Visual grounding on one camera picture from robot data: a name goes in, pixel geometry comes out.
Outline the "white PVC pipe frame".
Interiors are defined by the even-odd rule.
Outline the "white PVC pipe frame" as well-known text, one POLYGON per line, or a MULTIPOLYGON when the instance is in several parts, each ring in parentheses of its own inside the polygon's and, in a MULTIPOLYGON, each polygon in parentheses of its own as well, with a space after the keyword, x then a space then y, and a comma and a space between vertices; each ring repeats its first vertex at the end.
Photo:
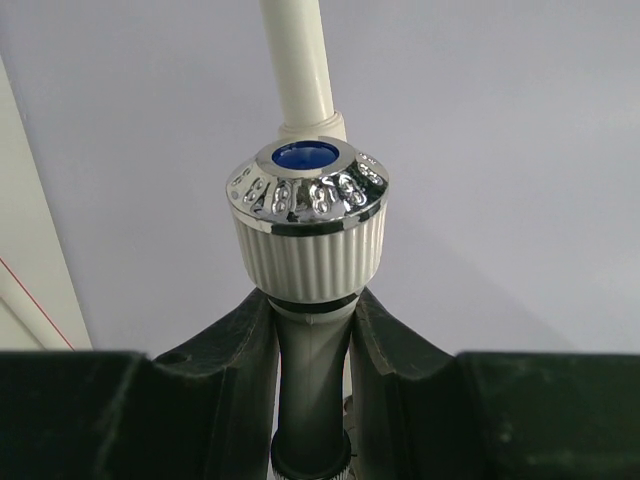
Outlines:
POLYGON ((314 1, 5 1, 1 51, 98 349, 158 353, 250 291, 228 175, 333 110, 314 1))

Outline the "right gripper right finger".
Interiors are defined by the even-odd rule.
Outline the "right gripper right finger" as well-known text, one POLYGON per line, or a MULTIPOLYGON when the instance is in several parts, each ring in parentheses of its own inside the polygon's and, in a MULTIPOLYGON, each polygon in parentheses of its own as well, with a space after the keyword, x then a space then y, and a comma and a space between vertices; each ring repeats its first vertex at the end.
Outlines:
POLYGON ((635 355, 450 355, 364 291, 351 361, 362 479, 639 475, 635 355))

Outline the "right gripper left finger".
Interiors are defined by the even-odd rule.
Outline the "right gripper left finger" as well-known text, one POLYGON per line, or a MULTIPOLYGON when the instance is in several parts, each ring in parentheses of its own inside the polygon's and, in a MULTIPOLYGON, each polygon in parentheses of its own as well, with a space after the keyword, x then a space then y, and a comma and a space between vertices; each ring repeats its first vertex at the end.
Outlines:
POLYGON ((260 291, 176 348, 5 352, 5 479, 263 479, 278 346, 260 291))

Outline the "white plastic faucet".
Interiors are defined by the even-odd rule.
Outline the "white plastic faucet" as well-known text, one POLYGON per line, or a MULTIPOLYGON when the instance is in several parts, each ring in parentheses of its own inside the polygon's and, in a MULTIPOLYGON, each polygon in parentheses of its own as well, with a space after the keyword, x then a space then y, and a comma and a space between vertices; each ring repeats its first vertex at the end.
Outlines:
POLYGON ((280 140, 226 185, 245 269, 273 308, 280 348, 279 479, 344 479, 343 376, 351 320, 383 249, 390 177, 326 136, 280 140))

